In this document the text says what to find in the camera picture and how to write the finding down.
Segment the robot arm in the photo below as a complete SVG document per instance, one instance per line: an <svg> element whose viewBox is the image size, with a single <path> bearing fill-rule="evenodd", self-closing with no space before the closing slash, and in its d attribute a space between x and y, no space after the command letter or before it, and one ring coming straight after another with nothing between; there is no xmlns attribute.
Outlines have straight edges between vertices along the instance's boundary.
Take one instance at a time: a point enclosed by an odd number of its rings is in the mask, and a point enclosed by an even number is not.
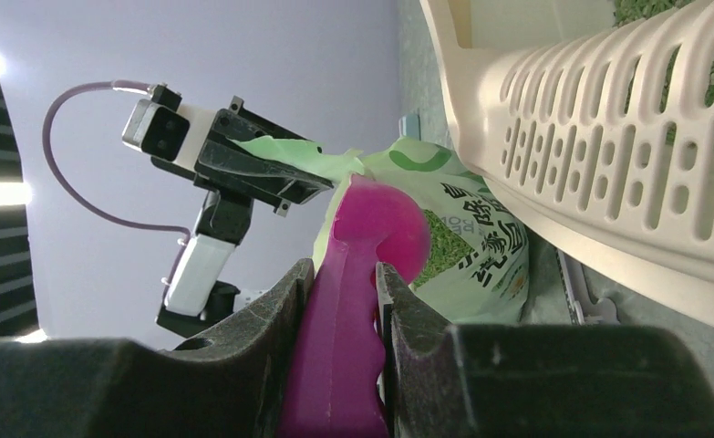
<svg viewBox="0 0 714 438"><path fill-rule="evenodd" d="M332 183L295 167L254 157L236 141L270 135L303 140L243 107L184 105L181 96L157 85L140 100L123 131L123 142L148 154L165 172L208 191L191 239L166 287L157 323L184 337L211 327L233 312L238 289L217 281L222 268L249 231L254 201L286 216Z"/></svg>

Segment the white wall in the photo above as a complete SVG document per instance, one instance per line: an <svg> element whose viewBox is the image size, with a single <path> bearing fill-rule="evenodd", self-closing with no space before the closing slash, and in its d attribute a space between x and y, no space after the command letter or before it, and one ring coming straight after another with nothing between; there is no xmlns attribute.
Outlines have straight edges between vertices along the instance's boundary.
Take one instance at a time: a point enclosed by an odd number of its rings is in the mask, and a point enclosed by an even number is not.
<svg viewBox="0 0 714 438"><path fill-rule="evenodd" d="M160 278L177 235L108 224L57 186L40 149L50 101L78 83L165 81L189 103L246 107L326 151L377 151L397 136L396 3L387 0L0 0L1 77L24 165L35 288L49 336L124 336L156 347ZM58 162L96 205L139 221L191 226L202 193L155 170L119 134L137 97L68 103L54 132ZM285 218L257 204L252 229L221 279L271 286L309 256L328 196Z"/></svg>

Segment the magenta plastic handle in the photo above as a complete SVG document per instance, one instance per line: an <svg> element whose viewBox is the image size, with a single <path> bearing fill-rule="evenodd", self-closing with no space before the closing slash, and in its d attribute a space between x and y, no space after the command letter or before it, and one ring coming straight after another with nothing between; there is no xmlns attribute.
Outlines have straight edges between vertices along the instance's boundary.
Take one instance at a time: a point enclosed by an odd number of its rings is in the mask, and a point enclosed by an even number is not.
<svg viewBox="0 0 714 438"><path fill-rule="evenodd" d="M276 436L388 437L376 383L378 261L410 282L429 256L423 212L403 192L354 175L305 308Z"/></svg>

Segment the green plastic bag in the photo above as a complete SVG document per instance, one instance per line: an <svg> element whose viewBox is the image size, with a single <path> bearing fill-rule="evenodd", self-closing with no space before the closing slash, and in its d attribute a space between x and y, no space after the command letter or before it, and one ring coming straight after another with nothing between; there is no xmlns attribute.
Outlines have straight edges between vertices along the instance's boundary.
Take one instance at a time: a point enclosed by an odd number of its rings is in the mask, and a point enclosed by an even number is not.
<svg viewBox="0 0 714 438"><path fill-rule="evenodd" d="M325 177L337 184L314 243L321 266L335 212L359 173L407 193L427 216L432 249L413 283L418 297L455 322L512 324L528 295L525 229L491 194L482 178L436 144L400 138L360 159L360 151L326 155L311 141L263 137L242 143L251 154Z"/></svg>

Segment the grey surface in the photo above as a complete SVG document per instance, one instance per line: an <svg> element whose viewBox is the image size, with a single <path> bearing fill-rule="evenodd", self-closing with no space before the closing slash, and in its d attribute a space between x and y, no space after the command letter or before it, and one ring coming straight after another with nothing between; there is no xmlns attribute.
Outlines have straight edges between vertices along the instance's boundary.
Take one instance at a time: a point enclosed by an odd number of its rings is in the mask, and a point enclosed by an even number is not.
<svg viewBox="0 0 714 438"><path fill-rule="evenodd" d="M40 131L50 102L77 84L167 82L184 103L246 108L326 151L382 151L397 139L397 4L314 0L122 2L0 0L1 76L34 199L27 207L40 321L49 336L131 337L166 348L154 323L178 235L107 223L83 210L45 166ZM56 117L54 152L91 202L130 220L192 226L203 191L124 147L139 96L96 93ZM257 205L222 281L266 289L311 255L329 196L286 218Z"/></svg>
<svg viewBox="0 0 714 438"><path fill-rule="evenodd" d="M398 0L398 4L402 111L420 115L423 140L450 147L437 60L423 12L418 0ZM531 290L524 322L569 323L553 248L533 233L531 263ZM611 297L616 302L624 323L658 326L676 333L698 358L714 387L714 328L638 295L591 269L586 269L585 276L594 295Z"/></svg>
<svg viewBox="0 0 714 438"><path fill-rule="evenodd" d="M128 339L0 339L0 438L273 437L313 284L313 262L300 260L175 351Z"/></svg>

